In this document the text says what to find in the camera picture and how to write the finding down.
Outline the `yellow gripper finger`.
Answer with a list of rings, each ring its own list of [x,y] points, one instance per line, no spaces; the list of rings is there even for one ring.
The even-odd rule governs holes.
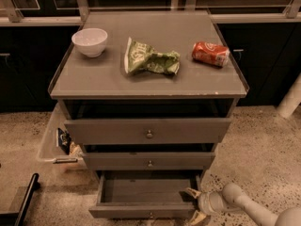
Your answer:
[[[190,195],[191,197],[193,197],[194,199],[198,199],[199,196],[201,195],[201,193],[194,189],[194,188],[191,188],[191,187],[187,187],[185,190],[184,190],[188,195]]]
[[[189,224],[191,226],[196,226],[198,223],[200,223],[201,221],[203,221],[206,217],[207,217],[206,214],[204,214],[201,211],[196,210],[194,212],[193,216],[191,217],[191,219],[189,220]]]

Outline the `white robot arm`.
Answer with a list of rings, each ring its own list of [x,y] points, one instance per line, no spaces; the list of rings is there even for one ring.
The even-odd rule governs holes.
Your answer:
[[[221,213],[244,212],[258,226],[301,226],[301,208],[288,208],[276,215],[249,198],[235,183],[228,183],[221,191],[201,192],[187,187],[185,192],[198,201],[198,210],[190,219],[197,225],[207,216]]]

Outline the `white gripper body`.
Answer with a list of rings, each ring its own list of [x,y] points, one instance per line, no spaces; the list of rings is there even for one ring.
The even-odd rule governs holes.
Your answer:
[[[198,197],[198,208],[206,215],[215,215],[223,210],[222,195],[220,192],[203,192]]]

